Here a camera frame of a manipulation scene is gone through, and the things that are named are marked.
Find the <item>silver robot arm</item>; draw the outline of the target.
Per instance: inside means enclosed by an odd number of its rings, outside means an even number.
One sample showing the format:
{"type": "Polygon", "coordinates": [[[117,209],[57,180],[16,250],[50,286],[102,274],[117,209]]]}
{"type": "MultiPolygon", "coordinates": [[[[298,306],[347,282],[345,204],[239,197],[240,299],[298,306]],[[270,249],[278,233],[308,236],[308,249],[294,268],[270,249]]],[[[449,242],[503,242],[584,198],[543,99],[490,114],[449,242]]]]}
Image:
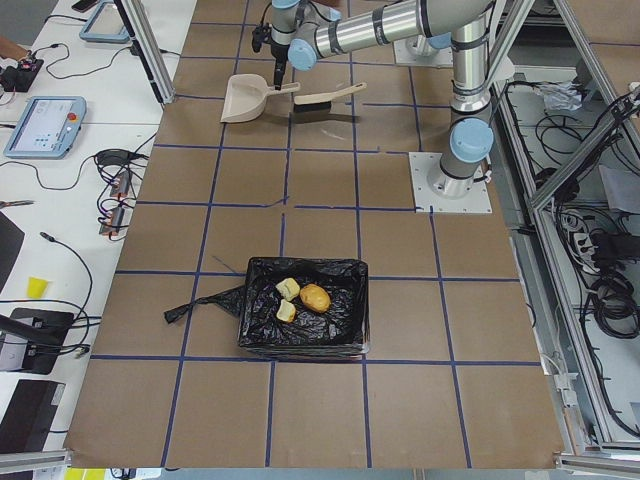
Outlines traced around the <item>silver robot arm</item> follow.
{"type": "Polygon", "coordinates": [[[433,52],[450,51],[449,141],[427,183],[442,198],[461,199],[494,141],[487,113],[492,10],[490,1],[396,1],[345,18],[316,1],[273,1],[270,23],[254,31],[253,48],[269,45],[277,90],[288,66],[309,71],[321,59],[369,47],[423,38],[433,52]]]}
{"type": "Polygon", "coordinates": [[[451,47],[452,34],[446,32],[444,34],[433,37],[417,35],[405,41],[408,52],[417,58],[432,57],[451,47]]]}

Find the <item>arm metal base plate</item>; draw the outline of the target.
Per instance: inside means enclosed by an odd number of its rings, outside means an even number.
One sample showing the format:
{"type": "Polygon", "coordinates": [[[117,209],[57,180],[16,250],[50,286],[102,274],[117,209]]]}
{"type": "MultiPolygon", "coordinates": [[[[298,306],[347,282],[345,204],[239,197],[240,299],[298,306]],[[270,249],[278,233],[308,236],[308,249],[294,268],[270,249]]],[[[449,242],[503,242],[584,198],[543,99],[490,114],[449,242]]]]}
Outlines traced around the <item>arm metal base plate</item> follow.
{"type": "Polygon", "coordinates": [[[403,66],[451,68],[451,33],[427,38],[417,35],[393,42],[395,63],[403,66]]]}
{"type": "Polygon", "coordinates": [[[480,166],[468,179],[458,180],[441,170],[439,152],[409,152],[409,170],[418,213],[488,215],[493,212],[480,166]]]}

